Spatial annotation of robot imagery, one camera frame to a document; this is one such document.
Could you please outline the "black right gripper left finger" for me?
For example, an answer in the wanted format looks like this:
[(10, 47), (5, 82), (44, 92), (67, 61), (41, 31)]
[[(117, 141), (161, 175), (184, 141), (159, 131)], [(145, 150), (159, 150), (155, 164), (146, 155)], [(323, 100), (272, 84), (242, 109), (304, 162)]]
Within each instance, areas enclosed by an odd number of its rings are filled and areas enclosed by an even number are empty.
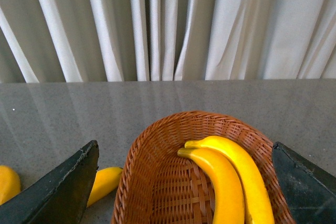
[(80, 223), (98, 169), (99, 146), (73, 156), (1, 205), (1, 223)]

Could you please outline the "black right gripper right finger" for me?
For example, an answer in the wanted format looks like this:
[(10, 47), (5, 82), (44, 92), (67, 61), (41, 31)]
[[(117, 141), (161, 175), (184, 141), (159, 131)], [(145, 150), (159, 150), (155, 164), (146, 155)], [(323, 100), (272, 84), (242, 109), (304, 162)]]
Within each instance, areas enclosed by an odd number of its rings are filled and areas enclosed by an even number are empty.
[(335, 223), (335, 176), (280, 142), (272, 163), (296, 223)]

